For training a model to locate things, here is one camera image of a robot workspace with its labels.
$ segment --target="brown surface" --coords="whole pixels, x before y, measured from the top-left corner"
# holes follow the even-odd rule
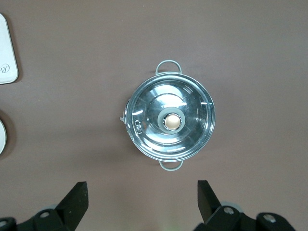
[[[22,222],[86,180],[78,231],[189,231],[207,179],[247,215],[307,229],[307,1],[1,0],[0,10],[20,71],[0,85],[0,217]],[[209,143],[176,172],[119,121],[164,59],[206,87],[217,113]]]

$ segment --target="lid knob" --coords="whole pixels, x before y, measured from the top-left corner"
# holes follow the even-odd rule
[[[177,130],[181,126],[182,120],[178,114],[168,114],[164,119],[164,125],[169,130]]]

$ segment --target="pot handle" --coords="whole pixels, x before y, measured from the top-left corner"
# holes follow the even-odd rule
[[[159,67],[160,67],[162,64],[164,64],[164,63],[174,63],[174,64],[178,67],[179,71],[178,71],[178,72],[177,72],[177,71],[167,71],[167,72],[161,72],[161,73],[168,73],[168,72],[171,72],[171,73],[172,73],[172,72],[173,72],[173,73],[180,73],[180,74],[182,74],[182,68],[181,68],[180,64],[178,64],[178,63],[175,62],[174,60],[164,60],[164,61],[162,61],[162,62],[157,66],[156,71],[155,71],[155,74],[156,74],[156,75],[159,74],[158,69],[159,69]]]
[[[159,161],[159,164],[160,164],[160,167],[162,167],[164,170],[166,171],[175,171],[175,170],[178,170],[180,167],[182,167],[183,165],[183,160],[180,162],[180,164],[176,167],[166,167],[164,166],[163,162],[162,161]]]

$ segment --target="pot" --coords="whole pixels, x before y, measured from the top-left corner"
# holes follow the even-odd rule
[[[175,64],[178,71],[159,72],[165,63]],[[177,62],[165,60],[155,76],[135,90],[121,120],[141,152],[158,160],[164,170],[174,171],[206,145],[214,129],[215,110],[206,89],[182,74]],[[179,165],[169,168],[164,162]]]

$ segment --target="white object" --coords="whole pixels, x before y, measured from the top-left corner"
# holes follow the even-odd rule
[[[12,83],[17,77],[18,70],[9,28],[0,14],[0,84]]]
[[[0,154],[2,153],[6,143],[6,132],[2,121],[0,120]]]

